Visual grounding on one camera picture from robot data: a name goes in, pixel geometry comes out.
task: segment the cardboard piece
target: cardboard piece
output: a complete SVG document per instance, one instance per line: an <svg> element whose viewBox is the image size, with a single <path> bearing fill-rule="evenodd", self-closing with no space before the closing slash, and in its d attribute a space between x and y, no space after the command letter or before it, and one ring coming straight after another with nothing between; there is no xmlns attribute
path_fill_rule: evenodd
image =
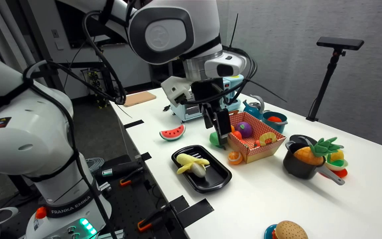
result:
<svg viewBox="0 0 382 239"><path fill-rule="evenodd" d="M127 95L124 106L125 107L133 106L142 102L154 100L155 98L156 96L151 94L148 91L140 92L138 94Z"/></svg>

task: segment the black plastic tray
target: black plastic tray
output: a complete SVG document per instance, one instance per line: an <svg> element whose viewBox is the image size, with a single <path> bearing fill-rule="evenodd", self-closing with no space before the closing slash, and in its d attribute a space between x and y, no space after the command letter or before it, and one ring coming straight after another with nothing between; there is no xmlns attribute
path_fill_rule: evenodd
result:
<svg viewBox="0 0 382 239"><path fill-rule="evenodd" d="M182 167L180 163L176 162L176 156L180 153L207 159L210 162L210 165L206 166L206 176L204 178L199 178L193 173L183 173L195 191L202 194L212 192L222 188L231 180L232 173L202 146L191 145L173 153L172 161L178 168Z"/></svg>

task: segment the blue plate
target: blue plate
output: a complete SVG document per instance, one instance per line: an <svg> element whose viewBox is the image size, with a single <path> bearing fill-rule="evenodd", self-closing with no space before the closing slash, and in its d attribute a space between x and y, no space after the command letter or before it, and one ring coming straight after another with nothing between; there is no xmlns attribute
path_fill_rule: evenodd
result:
<svg viewBox="0 0 382 239"><path fill-rule="evenodd" d="M277 224L270 225L265 231L265 239L272 239L272 232L276 228Z"/></svg>

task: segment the toy watermelon slice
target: toy watermelon slice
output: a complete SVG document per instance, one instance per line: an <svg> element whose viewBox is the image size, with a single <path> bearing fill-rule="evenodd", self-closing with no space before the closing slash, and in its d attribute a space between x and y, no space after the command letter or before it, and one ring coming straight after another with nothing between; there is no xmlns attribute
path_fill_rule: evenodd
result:
<svg viewBox="0 0 382 239"><path fill-rule="evenodd" d="M167 141L174 141L182 137L184 133L185 133L185 124L181 124L181 126L177 128L160 131L160 136Z"/></svg>

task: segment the orange button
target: orange button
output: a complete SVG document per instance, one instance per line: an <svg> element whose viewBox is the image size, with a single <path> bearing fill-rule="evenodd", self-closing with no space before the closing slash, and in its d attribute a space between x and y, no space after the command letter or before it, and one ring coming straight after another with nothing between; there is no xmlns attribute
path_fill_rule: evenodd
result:
<svg viewBox="0 0 382 239"><path fill-rule="evenodd" d="M47 209L45 207L40 207L36 210L35 217L37 219L42 219L47 216Z"/></svg>

